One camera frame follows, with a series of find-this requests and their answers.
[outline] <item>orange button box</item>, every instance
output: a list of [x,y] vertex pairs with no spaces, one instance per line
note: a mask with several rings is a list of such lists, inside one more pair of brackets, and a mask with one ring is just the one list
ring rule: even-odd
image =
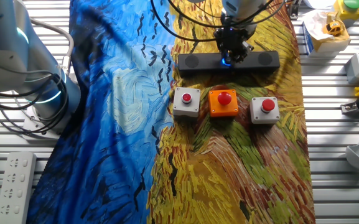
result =
[[239,108],[237,105],[236,90],[214,90],[208,94],[210,104],[210,115],[212,118],[237,116]]

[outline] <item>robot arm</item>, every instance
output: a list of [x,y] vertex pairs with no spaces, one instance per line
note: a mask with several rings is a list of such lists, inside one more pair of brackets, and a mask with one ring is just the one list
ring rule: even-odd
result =
[[266,0],[222,0],[221,14],[224,28],[219,28],[214,36],[221,52],[223,63],[227,65],[242,62],[254,49],[248,40],[256,29],[256,24],[248,25],[254,19],[253,14],[266,7]]
[[[26,94],[39,89],[25,99],[36,101],[33,107],[40,118],[54,118],[62,113],[62,104],[68,103],[63,119],[54,127],[55,132],[61,132],[80,101],[79,87],[66,74],[70,57],[66,56],[63,61],[66,63],[64,67],[58,64],[35,34],[21,0],[0,0],[0,92],[15,90]],[[58,75],[64,83],[67,101],[61,97],[63,90],[58,83],[47,78],[51,74]],[[41,90],[45,82],[49,83]]]

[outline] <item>van gogh painting print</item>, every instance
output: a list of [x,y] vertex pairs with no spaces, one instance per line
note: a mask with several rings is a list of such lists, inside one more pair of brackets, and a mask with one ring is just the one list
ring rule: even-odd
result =
[[[221,24],[220,0],[173,2],[193,19]],[[166,0],[154,3],[176,34],[213,38],[214,29]],[[248,41],[254,51],[279,52],[281,67],[270,76],[181,78],[178,54],[217,45],[170,35],[149,0],[72,0],[70,33],[82,103],[35,189],[28,223],[315,223],[301,63],[284,8]],[[201,90],[195,121],[172,116],[178,86]],[[211,119],[207,93],[224,89],[236,90],[238,116]],[[272,127],[251,123],[249,103],[260,96],[278,100]]]

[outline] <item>painted wheat field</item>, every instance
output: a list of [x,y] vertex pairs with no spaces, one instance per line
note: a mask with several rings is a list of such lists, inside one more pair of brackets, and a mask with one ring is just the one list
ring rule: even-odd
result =
[[[188,1],[174,1],[193,19],[220,24]],[[281,3],[262,12],[274,12]],[[221,1],[198,4],[220,15]],[[174,30],[186,37],[213,38],[212,28],[194,25],[176,15]],[[302,102],[301,63],[297,40],[283,8],[258,24],[248,41],[254,51],[277,50],[281,67],[269,77],[257,73],[236,77],[201,75],[182,79],[177,86],[202,90],[195,123],[175,122],[160,136],[152,169],[148,223],[315,223],[312,184]],[[171,54],[218,52],[214,42],[176,39]],[[212,120],[208,112],[210,90],[235,89],[240,112],[232,120]],[[275,96],[281,119],[271,128],[253,126],[249,118],[252,97]]]

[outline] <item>blue fabric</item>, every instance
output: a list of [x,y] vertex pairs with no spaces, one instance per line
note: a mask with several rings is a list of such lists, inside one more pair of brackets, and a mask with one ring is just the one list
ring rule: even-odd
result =
[[[167,3],[158,13],[172,27]],[[70,4],[82,100],[31,198],[28,223],[146,223],[175,37],[145,0]]]

